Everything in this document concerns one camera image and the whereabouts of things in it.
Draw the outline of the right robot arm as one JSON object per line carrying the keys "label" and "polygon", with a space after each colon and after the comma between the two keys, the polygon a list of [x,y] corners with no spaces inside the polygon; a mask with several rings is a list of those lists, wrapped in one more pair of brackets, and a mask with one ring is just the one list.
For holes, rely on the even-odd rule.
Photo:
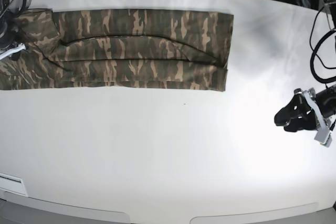
{"label": "right robot arm", "polygon": [[14,19],[27,10],[27,0],[22,0],[22,4],[16,10],[10,7],[16,0],[1,0],[1,60],[12,57],[26,49],[24,43],[20,42],[19,28],[14,23]]}

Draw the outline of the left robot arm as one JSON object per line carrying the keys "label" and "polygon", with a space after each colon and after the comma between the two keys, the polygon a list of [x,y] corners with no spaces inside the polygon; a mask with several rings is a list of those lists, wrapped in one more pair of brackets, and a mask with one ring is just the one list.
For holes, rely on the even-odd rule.
{"label": "left robot arm", "polygon": [[[328,133],[335,127],[335,65],[328,66],[321,57],[326,52],[326,44],[335,40],[335,0],[313,0],[318,11],[309,35],[311,56],[309,68],[313,78],[323,84],[322,91],[297,89],[287,105],[274,116],[274,124],[283,127],[286,132],[319,131]],[[327,32],[315,43],[312,42],[318,18],[325,15]]]}

